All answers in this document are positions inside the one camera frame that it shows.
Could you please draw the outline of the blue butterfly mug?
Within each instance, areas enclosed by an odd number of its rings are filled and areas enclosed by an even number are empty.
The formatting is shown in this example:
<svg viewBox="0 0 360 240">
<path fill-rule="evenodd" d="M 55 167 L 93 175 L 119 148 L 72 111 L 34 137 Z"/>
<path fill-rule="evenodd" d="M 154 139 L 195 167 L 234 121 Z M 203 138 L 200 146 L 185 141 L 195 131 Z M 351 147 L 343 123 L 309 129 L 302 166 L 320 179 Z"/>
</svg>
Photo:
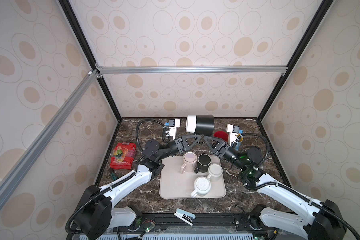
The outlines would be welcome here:
<svg viewBox="0 0 360 240">
<path fill-rule="evenodd" d="M 244 139 L 243 135 L 242 135 L 242 134 L 238 134 L 238 135 L 236 136 L 235 142 L 236 142 L 237 144 L 241 144 L 241 142 L 243 141 L 243 139 Z"/>
</svg>

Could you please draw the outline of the black and white mug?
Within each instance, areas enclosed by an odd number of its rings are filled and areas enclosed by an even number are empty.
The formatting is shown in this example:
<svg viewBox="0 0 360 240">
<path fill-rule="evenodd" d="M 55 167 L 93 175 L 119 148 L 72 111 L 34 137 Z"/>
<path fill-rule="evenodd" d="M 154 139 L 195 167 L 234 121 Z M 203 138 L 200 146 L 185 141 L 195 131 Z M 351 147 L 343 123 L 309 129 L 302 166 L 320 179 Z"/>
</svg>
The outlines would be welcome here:
<svg viewBox="0 0 360 240">
<path fill-rule="evenodd" d="M 212 136 L 215 127 L 215 118 L 212 115 L 189 115 L 186 121 L 186 132 Z"/>
</svg>

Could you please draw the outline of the black skull mug red inside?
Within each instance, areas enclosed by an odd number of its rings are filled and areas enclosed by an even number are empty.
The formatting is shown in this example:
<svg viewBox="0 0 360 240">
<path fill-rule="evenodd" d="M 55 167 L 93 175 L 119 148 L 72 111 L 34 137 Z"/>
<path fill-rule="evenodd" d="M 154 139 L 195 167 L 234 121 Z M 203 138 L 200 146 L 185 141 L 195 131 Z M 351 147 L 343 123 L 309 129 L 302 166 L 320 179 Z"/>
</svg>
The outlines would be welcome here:
<svg viewBox="0 0 360 240">
<path fill-rule="evenodd" d="M 214 133 L 213 136 L 216 137 L 216 138 L 220 138 L 220 139 L 224 140 L 225 142 L 228 142 L 228 140 L 229 140 L 228 133 L 226 133 L 224 131 L 217 131 L 217 132 Z"/>
</svg>

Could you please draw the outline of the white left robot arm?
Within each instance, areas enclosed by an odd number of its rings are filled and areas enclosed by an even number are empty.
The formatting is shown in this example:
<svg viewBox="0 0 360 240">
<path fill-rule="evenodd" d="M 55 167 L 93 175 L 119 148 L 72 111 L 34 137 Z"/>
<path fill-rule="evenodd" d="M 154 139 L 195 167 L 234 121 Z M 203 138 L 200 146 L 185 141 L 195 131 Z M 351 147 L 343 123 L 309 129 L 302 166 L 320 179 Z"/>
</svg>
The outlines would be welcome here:
<svg viewBox="0 0 360 240">
<path fill-rule="evenodd" d="M 100 237 L 116 222 L 115 205 L 129 193 L 150 182 L 164 168 L 162 160 L 192 149 L 202 135 L 186 135 L 161 145 L 148 140 L 142 148 L 142 158 L 134 170 L 100 188 L 91 185 L 83 193 L 65 229 L 69 235 L 85 234 L 89 240 Z"/>
</svg>

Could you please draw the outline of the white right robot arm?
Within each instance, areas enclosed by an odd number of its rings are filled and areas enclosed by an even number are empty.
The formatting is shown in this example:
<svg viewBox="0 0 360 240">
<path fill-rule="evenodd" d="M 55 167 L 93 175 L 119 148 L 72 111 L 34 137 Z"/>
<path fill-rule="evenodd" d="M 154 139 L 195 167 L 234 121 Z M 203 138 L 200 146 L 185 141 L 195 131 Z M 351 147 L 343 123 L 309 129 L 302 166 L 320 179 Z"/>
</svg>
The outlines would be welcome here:
<svg viewBox="0 0 360 240">
<path fill-rule="evenodd" d="M 337 204 L 305 196 L 261 169 L 270 153 L 270 143 L 263 136 L 259 138 L 266 146 L 264 154 L 240 153 L 216 137 L 205 136 L 204 140 L 214 155 L 241 170 L 240 180 L 248 190 L 263 193 L 293 211 L 291 214 L 279 213 L 264 207 L 260 211 L 260 222 L 266 227 L 284 230 L 306 240 L 342 240 L 347 232 L 360 240 L 360 234 L 343 219 Z"/>
</svg>

